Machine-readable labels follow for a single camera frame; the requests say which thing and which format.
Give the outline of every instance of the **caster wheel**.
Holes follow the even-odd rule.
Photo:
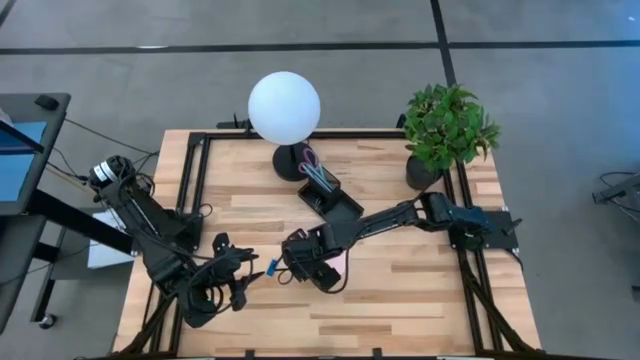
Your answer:
[[[44,314],[44,317],[42,318],[42,321],[38,323],[38,326],[40,326],[40,329],[46,330],[52,327],[57,320],[58,317],[53,314]]]

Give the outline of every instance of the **black desk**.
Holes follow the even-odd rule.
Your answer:
[[[0,108],[14,123],[47,122],[40,141],[44,151],[35,154],[18,198],[16,201],[0,201],[0,283],[18,277],[0,286],[0,333],[6,326],[31,259],[37,258],[53,263],[61,254],[59,246],[39,242],[47,220],[126,254],[131,252],[132,246],[129,235],[37,189],[71,100],[69,94],[46,94],[60,103],[56,110],[50,111],[34,103],[39,95],[41,94],[0,94]],[[42,320],[52,290],[53,280],[47,277],[38,297],[32,321]]]

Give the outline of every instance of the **green leaves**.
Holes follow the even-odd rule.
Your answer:
[[[472,102],[477,97],[459,85],[427,85],[409,101],[406,148],[425,163],[427,169],[448,169],[454,161],[470,162],[481,149],[486,158],[497,148],[500,127],[490,123],[484,108]]]

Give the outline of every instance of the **black lamp base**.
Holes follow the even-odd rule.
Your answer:
[[[298,170],[298,165],[304,159],[302,155],[304,149],[308,147],[309,145],[301,142],[293,145],[278,146],[273,153],[273,169],[276,174],[287,181],[302,181],[306,179],[307,175]]]

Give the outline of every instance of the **potted plant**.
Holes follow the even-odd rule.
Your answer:
[[[500,127],[489,122],[478,98],[460,85],[427,86],[413,94],[404,131],[411,151],[407,160],[407,184],[425,189],[442,177],[454,161],[468,163],[482,149],[486,159],[497,148]]]

